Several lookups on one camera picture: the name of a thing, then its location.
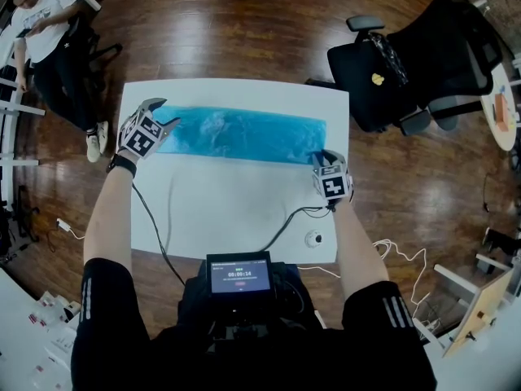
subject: small round device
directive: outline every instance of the small round device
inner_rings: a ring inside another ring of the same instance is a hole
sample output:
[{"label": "small round device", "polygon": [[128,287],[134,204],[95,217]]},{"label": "small round device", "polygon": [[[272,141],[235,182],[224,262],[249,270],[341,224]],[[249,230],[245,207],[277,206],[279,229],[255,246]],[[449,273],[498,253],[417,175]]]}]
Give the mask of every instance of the small round device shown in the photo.
[{"label": "small round device", "polygon": [[309,231],[306,235],[306,246],[308,248],[316,248],[322,244],[323,238],[320,231]]}]

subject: black sleeve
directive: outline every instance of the black sleeve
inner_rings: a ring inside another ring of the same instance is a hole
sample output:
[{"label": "black sleeve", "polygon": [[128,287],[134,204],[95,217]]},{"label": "black sleeve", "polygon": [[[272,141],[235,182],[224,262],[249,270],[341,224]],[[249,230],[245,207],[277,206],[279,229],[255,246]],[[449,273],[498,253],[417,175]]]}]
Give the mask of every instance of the black sleeve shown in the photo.
[{"label": "black sleeve", "polygon": [[83,273],[80,324],[72,350],[74,389],[133,388],[139,382],[149,343],[132,275],[114,261],[89,260]]},{"label": "black sleeve", "polygon": [[344,330],[377,363],[386,384],[436,389],[431,363],[395,283],[383,281],[352,294],[344,304]]}]

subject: yellow sticker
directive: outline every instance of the yellow sticker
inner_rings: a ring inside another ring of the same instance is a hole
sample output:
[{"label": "yellow sticker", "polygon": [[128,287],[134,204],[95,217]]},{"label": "yellow sticker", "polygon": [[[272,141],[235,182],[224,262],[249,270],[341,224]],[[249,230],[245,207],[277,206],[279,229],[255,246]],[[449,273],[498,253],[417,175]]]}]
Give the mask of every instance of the yellow sticker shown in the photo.
[{"label": "yellow sticker", "polygon": [[378,75],[376,73],[373,74],[373,76],[371,77],[371,80],[373,80],[373,83],[376,84],[377,86],[381,86],[384,79],[385,78],[383,78],[381,75]]}]

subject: white sneaker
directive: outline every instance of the white sneaker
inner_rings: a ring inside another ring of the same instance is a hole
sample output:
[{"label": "white sneaker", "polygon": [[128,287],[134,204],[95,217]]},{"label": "white sneaker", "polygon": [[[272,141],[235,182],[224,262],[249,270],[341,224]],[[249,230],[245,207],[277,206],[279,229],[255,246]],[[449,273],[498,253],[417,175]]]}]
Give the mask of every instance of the white sneaker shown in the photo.
[{"label": "white sneaker", "polygon": [[105,148],[107,147],[108,140],[108,121],[102,121],[98,123],[98,142],[99,142],[99,153],[103,155]]},{"label": "white sneaker", "polygon": [[98,136],[95,134],[92,136],[87,136],[87,158],[90,162],[96,162],[101,156],[101,152],[99,151],[99,141]]}]

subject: round table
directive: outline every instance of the round table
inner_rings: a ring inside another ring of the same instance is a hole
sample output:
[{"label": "round table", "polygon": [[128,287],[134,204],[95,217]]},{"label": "round table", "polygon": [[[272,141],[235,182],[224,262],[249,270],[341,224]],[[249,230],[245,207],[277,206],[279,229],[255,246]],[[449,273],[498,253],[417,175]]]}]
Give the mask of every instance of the round table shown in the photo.
[{"label": "round table", "polygon": [[[512,149],[512,147],[514,147],[517,130],[515,125],[514,95],[512,94],[510,82],[502,64],[497,65],[497,67],[493,69],[492,77],[494,80],[493,90],[490,94],[480,97],[481,105],[483,106],[483,111],[485,113],[485,117],[487,118],[488,126],[490,127],[492,135],[494,136],[494,139],[496,139],[497,144],[504,151],[509,151]],[[509,121],[508,131],[506,132],[499,130],[496,121],[494,120],[494,105],[496,103],[496,94],[500,93],[504,94],[506,103],[508,104]]]}]

